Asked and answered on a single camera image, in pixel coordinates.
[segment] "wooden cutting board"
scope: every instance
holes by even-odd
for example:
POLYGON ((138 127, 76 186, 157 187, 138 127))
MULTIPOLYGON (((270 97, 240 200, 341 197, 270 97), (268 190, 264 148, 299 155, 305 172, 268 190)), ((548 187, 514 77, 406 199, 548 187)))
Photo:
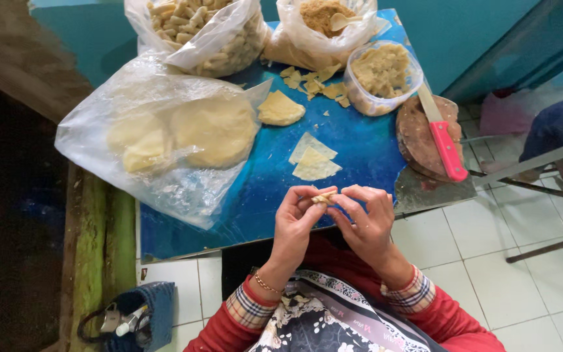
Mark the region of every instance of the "wooden cutting board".
MULTIPOLYGON (((459 143, 462 129, 457 123, 457 104, 441 96, 432 96, 442 118, 449 122, 447 132, 464 164, 462 145, 459 143)), ((398 111, 397 140, 401 155, 412 169, 435 180, 453 182, 444 169, 418 95, 406 100, 398 111)))

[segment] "knife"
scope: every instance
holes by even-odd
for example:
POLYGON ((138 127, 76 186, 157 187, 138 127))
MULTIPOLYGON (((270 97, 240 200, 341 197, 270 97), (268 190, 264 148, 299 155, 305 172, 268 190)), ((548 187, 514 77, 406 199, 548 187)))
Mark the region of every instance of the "knife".
POLYGON ((420 103, 425 110, 425 115, 429 121, 429 129, 434 136, 434 142, 436 143, 436 148, 438 148, 438 153, 440 154, 440 159, 442 159, 442 164, 444 164, 444 169, 447 171, 447 175, 453 181, 464 181, 469 173, 462 167, 460 156, 457 154, 449 132, 447 132, 449 123, 442 118, 434 97, 425 83, 421 84, 418 89, 418 98, 420 98, 420 103))

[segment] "pink cloth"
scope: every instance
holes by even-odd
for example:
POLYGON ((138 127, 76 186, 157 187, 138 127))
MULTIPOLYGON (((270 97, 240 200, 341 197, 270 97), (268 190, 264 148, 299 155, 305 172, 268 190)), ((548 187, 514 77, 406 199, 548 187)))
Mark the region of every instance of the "pink cloth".
POLYGON ((526 133, 531 128, 535 116, 523 109, 519 100, 497 98, 490 93, 481 104, 480 136, 508 135, 526 133))

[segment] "plastic spoon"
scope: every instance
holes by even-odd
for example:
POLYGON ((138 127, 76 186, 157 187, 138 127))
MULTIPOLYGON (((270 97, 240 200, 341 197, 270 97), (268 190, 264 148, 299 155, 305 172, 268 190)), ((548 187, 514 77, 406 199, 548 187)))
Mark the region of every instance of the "plastic spoon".
POLYGON ((334 13, 332 18, 330 19, 330 23, 332 24, 332 31, 340 31, 340 29, 345 28, 351 23, 359 22, 362 20, 362 16, 356 17, 349 17, 346 18, 345 15, 342 13, 334 13))

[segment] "woman's right hand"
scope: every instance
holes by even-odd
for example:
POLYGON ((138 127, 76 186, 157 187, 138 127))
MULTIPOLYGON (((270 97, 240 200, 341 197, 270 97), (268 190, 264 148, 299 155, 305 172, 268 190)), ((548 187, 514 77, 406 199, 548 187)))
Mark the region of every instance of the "woman's right hand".
POLYGON ((380 275, 389 289, 403 288, 412 279, 413 268, 390 240, 395 220, 392 195, 382 189, 353 185, 342 188, 341 194, 330 199, 355 222, 351 224, 340 210, 327 208, 349 247, 380 275), (366 202, 368 214, 352 198, 366 202))

